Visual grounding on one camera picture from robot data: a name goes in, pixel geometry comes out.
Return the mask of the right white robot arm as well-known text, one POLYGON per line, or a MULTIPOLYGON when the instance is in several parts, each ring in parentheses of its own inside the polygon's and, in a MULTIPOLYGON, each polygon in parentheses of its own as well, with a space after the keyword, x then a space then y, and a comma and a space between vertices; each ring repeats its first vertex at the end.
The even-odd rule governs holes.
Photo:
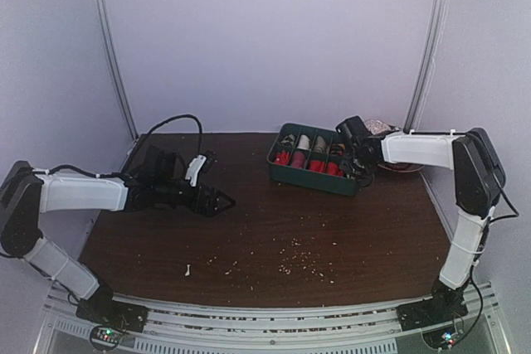
POLYGON ((489 226, 519 216, 504 192, 506 175, 483 128, 467 132, 403 132, 374 135, 358 116, 336 126, 346 147, 341 168, 351 176, 368 177, 378 165, 414 164, 453 172, 458 221, 439 281, 451 290, 470 279, 471 268, 484 250, 489 226))

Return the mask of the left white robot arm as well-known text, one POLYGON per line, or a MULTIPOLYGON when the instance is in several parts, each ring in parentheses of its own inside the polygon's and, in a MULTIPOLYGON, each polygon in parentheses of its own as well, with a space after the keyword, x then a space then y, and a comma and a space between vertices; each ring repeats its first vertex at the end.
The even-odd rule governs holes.
POLYGON ((129 172, 98 174, 73 165, 36 169, 16 162, 1 186, 1 248, 62 284, 102 324, 119 317, 114 293, 99 277, 45 237, 40 216, 53 211, 136 212, 156 206, 183 206, 214 217, 236 202, 200 176, 215 162, 212 152, 185 163, 179 153, 149 146, 143 161, 129 172))

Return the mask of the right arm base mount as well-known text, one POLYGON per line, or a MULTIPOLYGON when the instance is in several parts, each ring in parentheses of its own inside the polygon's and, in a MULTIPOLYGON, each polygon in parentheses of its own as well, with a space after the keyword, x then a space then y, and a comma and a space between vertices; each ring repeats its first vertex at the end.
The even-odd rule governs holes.
POLYGON ((397 318, 404 332, 450 322, 455 318, 464 317, 468 313, 468 308, 464 302, 456 303, 450 307, 441 307, 434 298, 402 304, 397 307, 397 318))

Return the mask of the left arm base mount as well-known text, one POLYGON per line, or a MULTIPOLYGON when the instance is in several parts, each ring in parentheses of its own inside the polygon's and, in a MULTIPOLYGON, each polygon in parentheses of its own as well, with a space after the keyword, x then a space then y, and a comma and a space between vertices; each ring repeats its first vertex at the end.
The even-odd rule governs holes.
POLYGON ((87 303, 82 302, 77 306, 76 316, 115 330, 142 332, 148 311, 145 306, 114 300, 109 307, 102 310, 90 308, 87 303))

